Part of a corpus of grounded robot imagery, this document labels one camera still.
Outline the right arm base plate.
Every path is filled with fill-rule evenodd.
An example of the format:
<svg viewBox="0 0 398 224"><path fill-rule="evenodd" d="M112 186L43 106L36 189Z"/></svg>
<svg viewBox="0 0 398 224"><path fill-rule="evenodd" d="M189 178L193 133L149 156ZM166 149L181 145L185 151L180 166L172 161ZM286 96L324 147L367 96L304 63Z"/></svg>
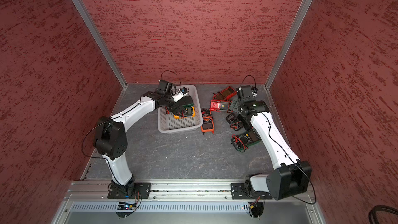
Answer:
<svg viewBox="0 0 398 224"><path fill-rule="evenodd" d="M248 183L231 183L231 196L233 200L253 199L271 200L272 196L268 192L255 191Z"/></svg>

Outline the dark red flat multimeter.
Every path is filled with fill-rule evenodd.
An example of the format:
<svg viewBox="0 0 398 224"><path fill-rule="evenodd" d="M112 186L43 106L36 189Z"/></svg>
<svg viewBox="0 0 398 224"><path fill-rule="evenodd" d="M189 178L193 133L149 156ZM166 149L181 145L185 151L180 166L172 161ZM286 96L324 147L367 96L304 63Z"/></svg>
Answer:
<svg viewBox="0 0 398 224"><path fill-rule="evenodd" d="M237 92L231 86L226 87L225 89L215 93L213 95L213 100L222 100L222 101L229 101L232 97L237 95Z"/></svg>

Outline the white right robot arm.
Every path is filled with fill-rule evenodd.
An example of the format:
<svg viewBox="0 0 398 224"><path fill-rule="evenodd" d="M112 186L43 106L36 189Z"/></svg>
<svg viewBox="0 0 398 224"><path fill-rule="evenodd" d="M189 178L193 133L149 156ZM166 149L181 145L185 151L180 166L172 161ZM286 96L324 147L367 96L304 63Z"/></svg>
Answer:
<svg viewBox="0 0 398 224"><path fill-rule="evenodd" d="M263 142L273 165L268 174L253 175L248 180L248 193L266 192L275 200L295 197L307 192L312 167L291 150L278 130L271 111L264 101L239 100L239 117L252 127Z"/></svg>

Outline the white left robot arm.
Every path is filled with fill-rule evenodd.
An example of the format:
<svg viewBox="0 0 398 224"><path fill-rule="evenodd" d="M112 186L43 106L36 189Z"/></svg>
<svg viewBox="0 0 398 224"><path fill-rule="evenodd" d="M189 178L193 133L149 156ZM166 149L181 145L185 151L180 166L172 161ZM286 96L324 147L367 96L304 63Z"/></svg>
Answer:
<svg viewBox="0 0 398 224"><path fill-rule="evenodd" d="M182 106L182 99L187 95L188 90L185 87L174 94L161 93L159 90L147 92L122 112L98 120L93 145L110 169L112 192L121 198L135 196L134 177L125 156L128 146L126 132L129 128L160 107L177 112Z"/></svg>

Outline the green multimeter DT9205A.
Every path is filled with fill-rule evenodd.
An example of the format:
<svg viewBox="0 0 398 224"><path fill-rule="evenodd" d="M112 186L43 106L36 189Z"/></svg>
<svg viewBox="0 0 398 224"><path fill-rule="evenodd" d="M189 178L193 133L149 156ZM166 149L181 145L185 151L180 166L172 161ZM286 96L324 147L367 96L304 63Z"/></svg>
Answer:
<svg viewBox="0 0 398 224"><path fill-rule="evenodd" d="M239 152L245 152L250 146L256 145L261 141L259 134L254 129L242 134L234 134L231 138L231 144Z"/></svg>

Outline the red clamp meter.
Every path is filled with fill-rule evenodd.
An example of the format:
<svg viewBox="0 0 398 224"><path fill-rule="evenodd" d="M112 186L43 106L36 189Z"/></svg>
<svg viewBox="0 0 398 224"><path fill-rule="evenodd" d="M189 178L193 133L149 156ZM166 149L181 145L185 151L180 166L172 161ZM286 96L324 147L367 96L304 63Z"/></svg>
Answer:
<svg viewBox="0 0 398 224"><path fill-rule="evenodd" d="M216 100L216 99L210 101L210 110L212 112L230 113L231 112L230 106L231 106L231 101Z"/></svg>

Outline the white plastic perforated basket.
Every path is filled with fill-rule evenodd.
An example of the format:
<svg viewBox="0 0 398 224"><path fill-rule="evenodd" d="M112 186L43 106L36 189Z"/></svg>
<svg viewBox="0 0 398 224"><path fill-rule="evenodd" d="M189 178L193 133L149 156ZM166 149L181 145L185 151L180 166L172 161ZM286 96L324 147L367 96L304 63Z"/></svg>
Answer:
<svg viewBox="0 0 398 224"><path fill-rule="evenodd" d="M193 131L200 128L203 124L203 117L197 88L194 85L183 85L188 90L188 96L193 99L194 117L175 119L173 114L166 114L165 107L158 109L158 130L161 133L177 133Z"/></svg>

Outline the yellow multimeter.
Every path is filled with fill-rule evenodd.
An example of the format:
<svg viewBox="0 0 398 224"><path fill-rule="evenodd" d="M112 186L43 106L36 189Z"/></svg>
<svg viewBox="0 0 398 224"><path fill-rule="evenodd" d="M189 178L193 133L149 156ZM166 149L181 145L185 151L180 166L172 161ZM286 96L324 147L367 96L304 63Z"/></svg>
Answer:
<svg viewBox="0 0 398 224"><path fill-rule="evenodd" d="M183 108L178 115L173 115L175 119L193 118L196 116L193 106Z"/></svg>

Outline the small black multimeter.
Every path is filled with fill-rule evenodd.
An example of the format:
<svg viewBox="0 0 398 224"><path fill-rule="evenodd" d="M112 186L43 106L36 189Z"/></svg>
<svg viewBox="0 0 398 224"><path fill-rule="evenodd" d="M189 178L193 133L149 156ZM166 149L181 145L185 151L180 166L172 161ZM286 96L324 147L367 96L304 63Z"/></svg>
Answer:
<svg viewBox="0 0 398 224"><path fill-rule="evenodd" d="M239 131L244 127L243 122L234 113L227 115L226 121L234 131Z"/></svg>

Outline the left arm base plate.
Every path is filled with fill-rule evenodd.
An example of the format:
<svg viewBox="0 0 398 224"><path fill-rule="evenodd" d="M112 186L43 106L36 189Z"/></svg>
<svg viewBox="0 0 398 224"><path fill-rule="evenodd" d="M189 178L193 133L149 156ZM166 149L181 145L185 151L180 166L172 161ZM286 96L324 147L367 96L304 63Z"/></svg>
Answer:
<svg viewBox="0 0 398 224"><path fill-rule="evenodd" d="M111 182L108 189L108 199L148 199L151 191L151 183L129 183L120 186Z"/></svg>

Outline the orange black multimeter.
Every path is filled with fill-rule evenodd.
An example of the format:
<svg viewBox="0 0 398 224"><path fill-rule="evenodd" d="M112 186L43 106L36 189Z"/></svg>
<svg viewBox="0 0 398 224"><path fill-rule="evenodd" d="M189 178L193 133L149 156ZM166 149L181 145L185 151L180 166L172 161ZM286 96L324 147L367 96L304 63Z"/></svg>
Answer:
<svg viewBox="0 0 398 224"><path fill-rule="evenodd" d="M209 108L203 108L201 109L201 113L203 119L203 124L201 126L202 134L204 135L208 132L214 133L215 126L211 110Z"/></svg>

